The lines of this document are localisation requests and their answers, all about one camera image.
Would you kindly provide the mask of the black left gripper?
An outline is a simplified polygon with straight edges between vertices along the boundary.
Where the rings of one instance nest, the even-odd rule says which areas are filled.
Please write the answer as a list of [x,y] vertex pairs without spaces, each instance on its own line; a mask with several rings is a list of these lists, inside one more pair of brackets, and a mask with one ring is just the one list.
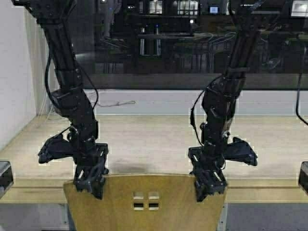
[[80,142],[74,150],[77,167],[73,184],[78,192],[86,190],[99,200],[103,199],[105,176],[109,169],[105,167],[108,144],[96,142]]

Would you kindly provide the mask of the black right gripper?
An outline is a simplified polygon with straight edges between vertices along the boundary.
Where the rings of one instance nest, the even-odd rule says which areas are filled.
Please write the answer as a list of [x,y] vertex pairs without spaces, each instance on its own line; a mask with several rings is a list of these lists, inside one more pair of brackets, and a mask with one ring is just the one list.
[[202,202],[214,193],[224,193],[227,181],[215,159],[203,155],[202,147],[190,147],[188,158],[192,164],[190,175],[195,176],[196,201]]

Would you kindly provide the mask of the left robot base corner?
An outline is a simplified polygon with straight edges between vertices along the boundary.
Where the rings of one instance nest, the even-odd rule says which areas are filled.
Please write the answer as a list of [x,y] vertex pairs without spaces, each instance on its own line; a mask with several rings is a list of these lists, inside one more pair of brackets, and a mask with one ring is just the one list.
[[2,197],[13,186],[13,172],[9,161],[0,162],[0,196]]

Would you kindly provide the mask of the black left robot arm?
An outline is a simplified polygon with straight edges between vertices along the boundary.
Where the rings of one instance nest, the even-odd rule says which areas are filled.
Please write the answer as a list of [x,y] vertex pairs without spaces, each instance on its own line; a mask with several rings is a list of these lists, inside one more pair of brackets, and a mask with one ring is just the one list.
[[97,143],[99,123],[94,107],[84,92],[85,70],[79,65],[68,30],[68,19],[75,0],[14,0],[24,7],[42,28],[49,55],[44,73],[46,93],[55,111],[70,121],[65,139],[60,132],[46,140],[38,153],[39,163],[71,157],[76,164],[73,184],[78,192],[86,190],[95,198],[103,198],[106,143]]

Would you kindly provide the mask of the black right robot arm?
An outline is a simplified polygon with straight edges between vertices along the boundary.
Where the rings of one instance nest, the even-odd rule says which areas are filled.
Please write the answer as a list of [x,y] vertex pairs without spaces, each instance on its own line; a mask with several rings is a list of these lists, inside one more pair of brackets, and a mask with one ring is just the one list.
[[199,146],[188,150],[198,202],[224,193],[227,181],[223,169],[227,161],[257,165],[257,154],[246,141],[237,137],[228,141],[230,127],[261,32],[274,27],[287,6],[285,0],[242,0],[228,5],[236,26],[235,42],[224,72],[198,96],[206,121],[194,127]]

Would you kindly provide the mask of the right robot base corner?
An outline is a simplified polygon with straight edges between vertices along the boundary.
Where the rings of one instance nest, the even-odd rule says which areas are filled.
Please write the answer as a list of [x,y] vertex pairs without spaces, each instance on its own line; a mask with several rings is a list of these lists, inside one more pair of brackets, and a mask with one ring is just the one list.
[[307,161],[304,161],[301,163],[298,185],[301,187],[301,189],[305,193],[308,193],[308,162]]

